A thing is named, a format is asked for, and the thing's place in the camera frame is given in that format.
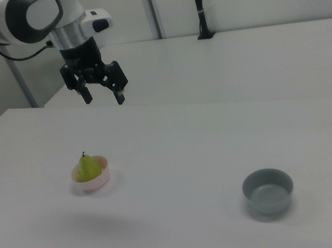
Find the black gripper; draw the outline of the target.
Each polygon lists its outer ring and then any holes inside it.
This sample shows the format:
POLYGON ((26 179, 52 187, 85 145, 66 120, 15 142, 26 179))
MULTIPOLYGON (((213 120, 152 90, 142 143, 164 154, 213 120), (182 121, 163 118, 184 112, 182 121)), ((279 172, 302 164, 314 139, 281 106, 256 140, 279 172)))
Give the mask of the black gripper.
POLYGON ((86 83, 99 83, 111 90, 117 104, 125 101, 124 89, 128 79, 117 61, 105 65, 101 52, 94 37, 73 49, 60 51, 65 64, 60 73, 68 90, 75 90, 86 104, 93 101, 93 97, 86 87, 86 83))

